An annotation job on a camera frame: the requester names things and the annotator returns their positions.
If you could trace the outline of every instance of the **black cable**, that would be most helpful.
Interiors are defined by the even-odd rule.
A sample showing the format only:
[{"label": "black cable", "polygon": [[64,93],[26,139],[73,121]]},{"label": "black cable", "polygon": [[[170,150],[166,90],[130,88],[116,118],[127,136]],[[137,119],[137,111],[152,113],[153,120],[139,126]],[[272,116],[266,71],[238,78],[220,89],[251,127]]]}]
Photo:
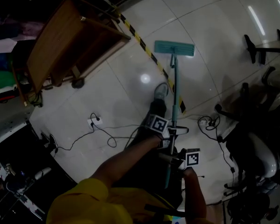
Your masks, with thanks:
[{"label": "black cable", "polygon": [[[104,128],[104,129],[107,129],[107,128],[116,129],[116,128],[123,128],[123,127],[130,127],[130,126],[138,126],[138,127],[132,132],[131,136],[129,136],[129,137],[114,137],[114,136],[110,135],[107,131],[105,131],[104,129],[101,129],[101,128],[97,127],[97,126],[94,124],[94,122],[93,122],[93,120],[92,120],[92,116],[93,116],[93,115],[95,115],[96,119],[99,119],[95,113],[92,113],[92,114],[90,115],[91,126],[92,126],[92,128],[93,128],[93,126],[95,126],[98,130],[103,131],[104,133],[108,134],[108,135],[110,136],[110,138],[109,138],[108,141],[107,141],[107,145],[108,145],[109,147],[112,147],[112,148],[116,148],[116,147],[117,147],[116,139],[128,139],[128,142],[126,143],[126,146],[125,146],[125,148],[126,148],[126,147],[128,146],[128,143],[130,142],[130,140],[134,138],[134,137],[132,137],[133,134],[141,127],[141,126],[138,126],[138,125],[127,125],[127,126],[120,126],[120,127],[106,127],[106,128]],[[57,148],[55,149],[55,154],[54,154],[53,158],[55,158],[56,153],[58,152],[58,149],[63,149],[63,150],[65,150],[65,151],[70,151],[70,150],[74,147],[74,144],[75,144],[79,139],[83,138],[84,136],[86,136],[86,135],[88,135],[88,134],[92,134],[92,133],[94,133],[94,132],[95,132],[95,129],[93,128],[93,131],[88,132],[88,133],[86,133],[86,134],[80,136],[79,138],[77,138],[77,139],[72,143],[72,145],[71,145],[70,148],[60,147],[60,146],[58,146],[58,144],[56,144],[56,145],[57,145]],[[115,146],[111,146],[111,145],[109,144],[109,141],[110,141],[111,139],[113,139],[113,140],[115,141]]]},{"label": "black cable", "polygon": [[36,104],[36,103],[38,102],[41,93],[40,93],[40,92],[39,92],[38,94],[35,94],[35,93],[34,93],[33,95],[35,95],[35,98],[34,98],[34,100],[32,100],[32,101],[30,101],[30,99],[31,99],[32,96],[31,96],[31,97],[28,96],[28,102],[29,102],[30,104],[32,104],[32,105],[34,105],[34,104]]},{"label": "black cable", "polygon": [[112,135],[110,135],[107,131],[105,131],[105,130],[103,130],[103,129],[100,129],[99,127],[97,127],[97,126],[94,124],[94,122],[92,121],[92,115],[93,115],[93,114],[95,115],[95,118],[97,119],[97,121],[99,121],[99,118],[97,117],[97,115],[96,115],[95,113],[91,113],[91,115],[90,115],[90,120],[91,120],[91,126],[92,126],[92,128],[93,128],[93,126],[95,126],[98,130],[101,130],[101,131],[105,132],[106,134],[108,134],[108,135],[110,136],[110,139],[113,139],[114,142],[115,142],[115,146],[111,146],[111,145],[109,144],[109,140],[110,140],[110,139],[108,139],[108,141],[107,141],[108,146],[110,146],[110,147],[117,147],[116,139],[115,139]]},{"label": "black cable", "polygon": [[[207,131],[216,130],[216,139],[210,137],[207,133],[205,133],[205,132],[202,131],[202,128],[201,128],[200,125],[199,125],[199,121],[202,120],[202,119],[204,119],[204,118],[209,118],[209,119],[210,119],[209,125],[206,126],[205,129],[206,129]],[[202,116],[202,117],[198,120],[197,124],[198,124],[198,127],[199,127],[200,131],[201,131],[204,135],[206,135],[209,139],[216,141],[216,142],[218,143],[218,145],[220,146],[220,149],[221,149],[221,151],[222,151],[222,153],[223,153],[224,161],[225,161],[225,162],[227,163],[227,165],[230,167],[230,171],[231,171],[231,173],[232,173],[232,186],[233,186],[233,183],[234,183],[234,172],[235,172],[235,171],[234,171],[234,168],[233,168],[233,167],[227,162],[227,160],[225,159],[225,152],[224,152],[224,150],[222,149],[222,146],[221,146],[220,142],[218,141],[218,129],[217,129],[217,127],[219,126],[220,122],[221,122],[220,116],[218,116],[217,118],[215,118],[215,120],[213,121],[213,119],[212,119],[210,116],[206,115],[206,116]]]}]

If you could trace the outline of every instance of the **power outlet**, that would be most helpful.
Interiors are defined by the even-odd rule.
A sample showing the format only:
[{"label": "power outlet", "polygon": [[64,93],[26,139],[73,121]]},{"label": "power outlet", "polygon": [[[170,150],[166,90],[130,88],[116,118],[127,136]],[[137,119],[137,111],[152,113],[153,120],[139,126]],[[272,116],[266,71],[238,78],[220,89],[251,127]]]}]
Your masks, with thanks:
[{"label": "power outlet", "polygon": [[87,120],[87,123],[89,125],[89,127],[92,129],[91,124],[94,123],[96,126],[102,125],[103,124],[103,120],[102,117],[98,117],[99,120],[97,120],[97,118],[92,118]]},{"label": "power outlet", "polygon": [[199,126],[208,126],[210,123],[210,118],[209,117],[204,117],[199,121]]}]

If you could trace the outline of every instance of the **mop head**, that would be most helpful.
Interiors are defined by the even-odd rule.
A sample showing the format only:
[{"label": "mop head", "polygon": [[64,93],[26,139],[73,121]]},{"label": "mop head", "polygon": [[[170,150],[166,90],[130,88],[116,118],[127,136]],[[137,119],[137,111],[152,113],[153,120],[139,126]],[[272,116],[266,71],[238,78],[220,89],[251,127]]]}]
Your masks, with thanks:
[{"label": "mop head", "polygon": [[193,44],[181,42],[155,41],[154,51],[181,56],[194,56],[195,46]]}]

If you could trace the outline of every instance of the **chair wheel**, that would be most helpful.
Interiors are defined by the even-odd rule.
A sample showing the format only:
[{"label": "chair wheel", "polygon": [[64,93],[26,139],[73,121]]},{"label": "chair wheel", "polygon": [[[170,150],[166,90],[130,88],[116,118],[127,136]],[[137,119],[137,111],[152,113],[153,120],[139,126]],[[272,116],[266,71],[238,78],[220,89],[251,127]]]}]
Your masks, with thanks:
[{"label": "chair wheel", "polygon": [[226,142],[225,140],[223,140],[222,136],[218,136],[217,141],[218,141],[219,143],[225,143],[225,142]]},{"label": "chair wheel", "polygon": [[222,110],[222,106],[221,105],[219,105],[219,104],[217,104],[216,106],[215,106],[215,110],[216,111],[221,111]]},{"label": "chair wheel", "polygon": [[243,89],[245,89],[245,90],[246,90],[246,89],[248,89],[248,88],[249,88],[249,84],[248,84],[248,83],[246,83],[246,82],[245,82],[245,83],[243,83]]},{"label": "chair wheel", "polygon": [[45,91],[49,91],[49,90],[52,90],[52,89],[53,89],[52,86],[50,86],[49,88],[44,88]]},{"label": "chair wheel", "polygon": [[80,89],[84,86],[85,81],[84,78],[78,79],[78,80],[73,80],[73,82],[71,83],[71,87],[73,87],[74,89]]}]

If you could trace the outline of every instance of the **yellow shirt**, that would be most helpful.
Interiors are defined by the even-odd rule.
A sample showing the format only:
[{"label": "yellow shirt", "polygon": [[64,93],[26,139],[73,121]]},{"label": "yellow shirt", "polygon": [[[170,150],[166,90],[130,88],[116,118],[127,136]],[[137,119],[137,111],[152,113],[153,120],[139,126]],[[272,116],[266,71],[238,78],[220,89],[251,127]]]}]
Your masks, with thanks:
[{"label": "yellow shirt", "polygon": [[[132,224],[148,222],[155,213],[144,210],[146,204],[167,208],[143,189],[108,188],[89,178],[57,197],[52,203],[47,224]],[[164,221],[172,220],[165,216]],[[196,219],[192,224],[210,224]]]}]

